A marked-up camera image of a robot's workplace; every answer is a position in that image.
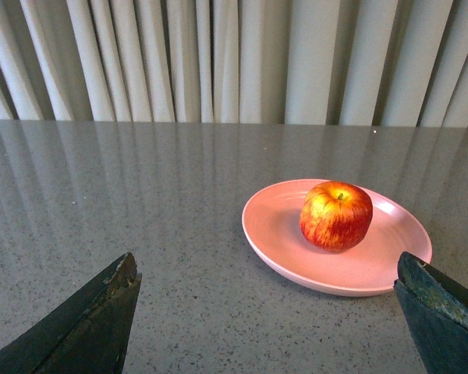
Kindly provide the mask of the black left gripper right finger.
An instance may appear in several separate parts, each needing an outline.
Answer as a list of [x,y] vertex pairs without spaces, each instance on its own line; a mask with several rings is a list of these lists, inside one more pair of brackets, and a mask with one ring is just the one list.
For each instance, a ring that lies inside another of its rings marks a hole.
[[468,289],[403,252],[394,291],[429,373],[468,373]]

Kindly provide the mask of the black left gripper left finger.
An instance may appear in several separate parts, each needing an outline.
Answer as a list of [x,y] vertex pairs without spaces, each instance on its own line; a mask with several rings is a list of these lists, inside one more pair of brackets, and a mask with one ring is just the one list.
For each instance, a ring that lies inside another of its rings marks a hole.
[[0,350],[0,373],[121,373],[142,276],[128,252]]

